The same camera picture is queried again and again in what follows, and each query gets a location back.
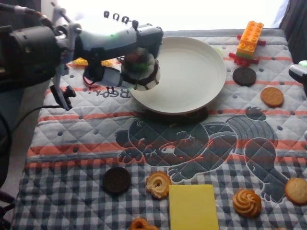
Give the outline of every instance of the cookie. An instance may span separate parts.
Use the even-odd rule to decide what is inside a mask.
[[[253,190],[240,189],[233,197],[233,204],[244,217],[256,217],[261,211],[261,199]]]
[[[159,230],[156,226],[149,225],[147,220],[143,218],[134,219],[131,224],[129,230]]]
[[[286,197],[296,205],[307,205],[307,181],[302,178],[291,178],[284,187]]]
[[[251,86],[256,81],[256,72],[251,68],[239,67],[232,74],[235,83],[241,86]]]
[[[274,87],[263,89],[260,98],[270,108],[279,107],[283,104],[283,93]]]
[[[122,167],[109,169],[103,177],[105,191],[114,195],[126,192],[130,187],[130,183],[130,173]]]
[[[163,199],[168,195],[170,184],[171,179],[165,172],[153,172],[146,178],[146,191],[156,199]]]

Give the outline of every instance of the dark round cookie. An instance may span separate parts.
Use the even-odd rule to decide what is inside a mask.
[[[103,178],[103,187],[105,191],[114,195],[126,192],[130,183],[130,173],[122,167],[109,169]]]
[[[241,86],[251,86],[256,81],[256,72],[251,68],[239,67],[232,75],[235,83]]]

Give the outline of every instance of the yellow square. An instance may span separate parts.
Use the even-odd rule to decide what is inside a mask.
[[[170,185],[171,230],[219,230],[211,184]]]

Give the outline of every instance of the white plate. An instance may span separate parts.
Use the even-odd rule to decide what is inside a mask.
[[[198,110],[217,96],[226,81],[222,57],[210,45],[193,38],[164,38],[158,60],[159,84],[148,91],[130,91],[158,113],[178,115]]]

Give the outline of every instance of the checkered fabric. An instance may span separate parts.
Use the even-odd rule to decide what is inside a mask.
[[[69,111],[40,112],[12,228],[127,230],[141,217],[168,230],[168,198],[158,201],[145,191],[146,177],[162,170],[173,184],[213,185],[221,230],[307,229],[307,206],[293,205],[283,192],[289,178],[307,178],[306,96],[288,75],[286,40],[267,31],[266,46],[255,53],[260,62],[250,66],[257,81],[249,88],[232,80],[237,66],[228,53],[236,51],[235,36],[196,37],[222,52],[227,79],[213,103],[178,118],[187,121],[182,124],[137,113],[143,108],[126,90],[87,89],[83,70],[70,67],[62,86],[71,85],[77,97]],[[260,100],[268,85],[283,92],[281,108]],[[50,91],[45,104],[54,104]],[[103,175],[114,166],[131,174],[130,188],[119,196],[103,190]],[[240,188],[261,197],[258,217],[235,212],[232,197]]]

